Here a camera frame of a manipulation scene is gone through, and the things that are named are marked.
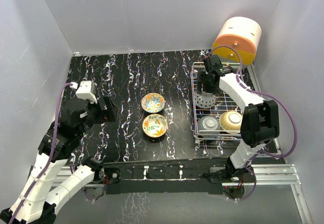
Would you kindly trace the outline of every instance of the dish rack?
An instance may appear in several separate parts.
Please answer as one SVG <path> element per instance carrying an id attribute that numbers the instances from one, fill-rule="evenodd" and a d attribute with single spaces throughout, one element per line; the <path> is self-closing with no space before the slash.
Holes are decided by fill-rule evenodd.
<path id="1" fill-rule="evenodd" d="M 224 66 L 231 66 L 233 68 L 238 68 L 239 63 L 222 63 Z M 227 133 L 223 129 L 208 131 L 207 134 L 198 134 L 198 120 L 204 116 L 210 115 L 220 119 L 221 115 L 227 111 L 237 111 L 242 114 L 238 105 L 234 102 L 234 100 L 225 92 L 220 94 L 215 94 L 217 99 L 215 105 L 210 109 L 202 109 L 196 105 L 195 102 L 195 93 L 197 88 L 197 73 L 204 70 L 205 66 L 203 62 L 194 62 L 191 70 L 191 89 L 192 89 L 192 101 L 193 101 L 193 111 L 194 111 L 194 136 L 196 140 L 211 140 L 211 141 L 240 141 L 240 134 L 230 134 Z"/>

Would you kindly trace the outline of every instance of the black marble tabletop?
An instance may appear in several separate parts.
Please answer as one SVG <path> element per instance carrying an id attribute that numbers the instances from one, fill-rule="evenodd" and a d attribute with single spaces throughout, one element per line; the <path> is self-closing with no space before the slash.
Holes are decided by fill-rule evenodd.
<path id="1" fill-rule="evenodd" d="M 116 123 L 95 125 L 73 152 L 79 164 L 94 156 L 103 162 L 150 161 L 202 157 L 227 157 L 239 142 L 217 141 L 213 148 L 195 144 L 190 72 L 193 62 L 202 61 L 208 50 L 73 57 L 67 81 L 92 80 L 96 96 L 111 96 L 119 111 Z M 252 86 L 247 69 L 243 72 Z M 166 134 L 150 139 L 142 129 L 147 113 L 141 99 L 159 93 L 166 105 L 161 112 L 168 120 Z M 63 104 L 74 97 L 67 89 Z"/>

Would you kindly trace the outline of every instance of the white wall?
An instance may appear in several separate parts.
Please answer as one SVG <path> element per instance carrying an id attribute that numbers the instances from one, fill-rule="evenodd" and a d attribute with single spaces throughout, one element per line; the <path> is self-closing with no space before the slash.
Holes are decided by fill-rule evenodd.
<path id="1" fill-rule="evenodd" d="M 279 0 L 45 0 L 74 52 L 210 48 L 223 23 L 246 16 L 264 27 Z"/>
<path id="2" fill-rule="evenodd" d="M 314 223 L 324 212 L 324 0 L 281 0 L 263 30 L 256 57 L 263 91 L 281 98 L 299 130 L 296 165 Z M 281 111 L 280 144 L 287 152 L 293 141 L 289 119 Z"/>
<path id="3" fill-rule="evenodd" d="M 72 54 L 44 0 L 0 0 L 0 211 L 26 183 Z"/>

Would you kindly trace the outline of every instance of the gray floor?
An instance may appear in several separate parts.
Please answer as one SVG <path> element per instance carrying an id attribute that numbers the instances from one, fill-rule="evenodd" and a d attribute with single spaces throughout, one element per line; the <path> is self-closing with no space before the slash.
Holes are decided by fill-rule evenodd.
<path id="1" fill-rule="evenodd" d="M 203 193 L 105 195 L 92 204 L 79 192 L 62 208 L 55 223 L 302 222 L 290 186 L 257 186 L 249 199 L 238 204 Z"/>

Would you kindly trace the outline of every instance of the bowl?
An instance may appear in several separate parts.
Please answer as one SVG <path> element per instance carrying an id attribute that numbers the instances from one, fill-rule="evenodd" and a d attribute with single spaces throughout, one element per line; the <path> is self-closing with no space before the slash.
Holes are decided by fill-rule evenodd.
<path id="1" fill-rule="evenodd" d="M 204 116 L 198 120 L 197 127 L 198 135 L 203 138 L 215 138 L 217 136 L 216 134 L 219 133 L 215 131 L 221 128 L 219 121 L 211 115 Z"/>
<path id="2" fill-rule="evenodd" d="M 210 109 L 216 103 L 217 97 L 213 94 L 202 92 L 194 95 L 196 105 L 202 109 Z"/>
<path id="3" fill-rule="evenodd" d="M 142 108 L 148 113 L 160 112 L 165 104 L 163 96 L 156 93 L 147 94 L 142 99 Z"/>
<path id="4" fill-rule="evenodd" d="M 167 132 L 168 121 L 162 115 L 151 114 L 144 119 L 142 127 L 149 137 L 157 138 Z"/>
<path id="5" fill-rule="evenodd" d="M 223 130 L 229 134 L 239 134 L 242 115 L 236 111 L 227 111 L 223 113 L 220 117 L 219 123 Z"/>

